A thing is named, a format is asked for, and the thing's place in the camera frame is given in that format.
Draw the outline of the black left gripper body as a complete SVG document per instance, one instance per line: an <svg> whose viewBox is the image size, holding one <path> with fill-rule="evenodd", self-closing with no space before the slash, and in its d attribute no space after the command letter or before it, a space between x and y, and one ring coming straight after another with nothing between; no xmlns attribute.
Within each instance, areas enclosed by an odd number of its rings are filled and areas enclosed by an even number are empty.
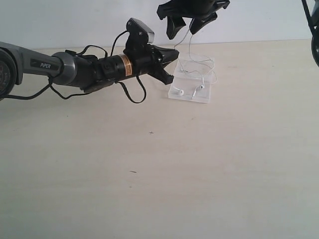
<svg viewBox="0 0 319 239"><path fill-rule="evenodd" d="M118 55L120 63L117 65L117 81L123 81L133 77L148 74L151 69L151 45L148 45L145 51L127 51Z"/></svg>

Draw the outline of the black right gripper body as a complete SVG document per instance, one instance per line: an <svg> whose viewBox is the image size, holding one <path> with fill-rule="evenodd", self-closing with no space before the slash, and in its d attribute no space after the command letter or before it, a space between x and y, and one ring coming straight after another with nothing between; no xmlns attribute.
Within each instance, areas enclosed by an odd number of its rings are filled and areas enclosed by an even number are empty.
<svg viewBox="0 0 319 239"><path fill-rule="evenodd" d="M158 6L157 15L161 20L166 17L205 19L229 4L229 0L169 0Z"/></svg>

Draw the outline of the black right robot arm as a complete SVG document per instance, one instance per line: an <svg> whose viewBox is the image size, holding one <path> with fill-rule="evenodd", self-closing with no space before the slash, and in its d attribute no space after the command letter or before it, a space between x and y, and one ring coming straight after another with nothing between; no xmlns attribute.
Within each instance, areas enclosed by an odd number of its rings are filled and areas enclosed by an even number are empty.
<svg viewBox="0 0 319 239"><path fill-rule="evenodd" d="M217 12L227 9L229 0L169 0L158 5L160 20L167 19L166 35L172 40L186 26L185 18L191 20L188 31L195 35L206 25L217 20ZM307 25L312 36L311 52L316 64L319 63L319 2L316 0L312 11L307 1L301 1Z"/></svg>

